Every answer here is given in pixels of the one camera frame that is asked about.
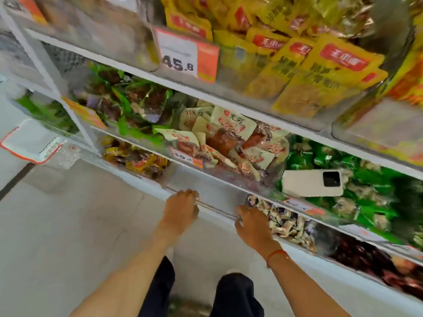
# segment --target leg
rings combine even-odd
[[[138,317],[166,317],[169,295],[174,282],[175,271],[165,256],[157,268]]]
[[[264,317],[262,306],[254,298],[252,280],[241,273],[223,276],[210,317]]]

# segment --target forearm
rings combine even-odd
[[[296,317],[349,316],[287,255],[276,254],[272,256],[269,266]]]
[[[70,317],[136,317],[169,243],[153,237],[128,266],[113,273]]]

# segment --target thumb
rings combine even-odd
[[[238,234],[238,236],[242,238],[242,236],[244,235],[244,227],[241,225],[240,218],[237,218],[235,220],[235,228],[236,228],[236,233]]]

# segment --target price tag reading 45.8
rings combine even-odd
[[[187,155],[186,153],[183,153],[182,151],[173,149],[172,147],[171,147],[171,150],[172,150],[173,156],[176,159],[185,161],[185,162],[187,162],[189,164],[193,164],[194,166],[203,169],[203,161],[202,160],[193,158],[190,155]]]
[[[155,33],[162,64],[203,81],[215,82],[218,46],[160,28]]]

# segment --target hand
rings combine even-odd
[[[249,208],[246,205],[236,208],[242,218],[235,222],[235,228],[241,239],[255,251],[257,251],[264,260],[275,250],[282,249],[280,244],[273,240],[272,232],[269,228],[267,216],[258,208]]]
[[[155,236],[165,238],[168,245],[177,242],[179,236],[188,229],[198,217],[195,205],[199,197],[197,191],[180,190],[166,200],[163,217],[157,225]]]

